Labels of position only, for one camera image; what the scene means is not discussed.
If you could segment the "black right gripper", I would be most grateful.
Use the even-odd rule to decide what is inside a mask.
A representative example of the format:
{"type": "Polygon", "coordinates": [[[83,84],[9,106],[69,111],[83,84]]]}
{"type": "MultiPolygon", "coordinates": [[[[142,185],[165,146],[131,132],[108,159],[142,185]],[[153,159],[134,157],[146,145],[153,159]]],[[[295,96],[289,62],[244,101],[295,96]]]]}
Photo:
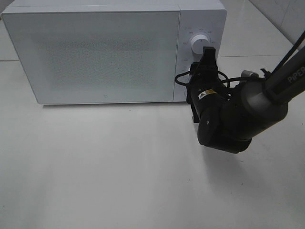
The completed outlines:
{"type": "Polygon", "coordinates": [[[194,123],[199,123],[203,117],[210,123],[221,122],[222,95],[221,90],[214,86],[219,82],[217,70],[216,49],[203,47],[200,63],[191,65],[192,76],[186,84],[186,101],[191,106],[194,123]]]}

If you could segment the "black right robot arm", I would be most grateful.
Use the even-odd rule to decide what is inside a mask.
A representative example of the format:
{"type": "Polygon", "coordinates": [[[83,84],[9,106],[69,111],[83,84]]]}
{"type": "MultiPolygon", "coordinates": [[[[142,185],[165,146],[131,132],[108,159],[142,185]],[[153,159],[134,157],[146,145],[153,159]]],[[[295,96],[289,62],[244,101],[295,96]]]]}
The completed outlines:
{"type": "Polygon", "coordinates": [[[264,76],[243,71],[240,77],[219,78],[214,47],[191,65],[187,102],[198,124],[198,142],[206,147],[239,153],[252,138],[282,121],[289,102],[305,90],[303,35],[272,72],[264,76]]]}

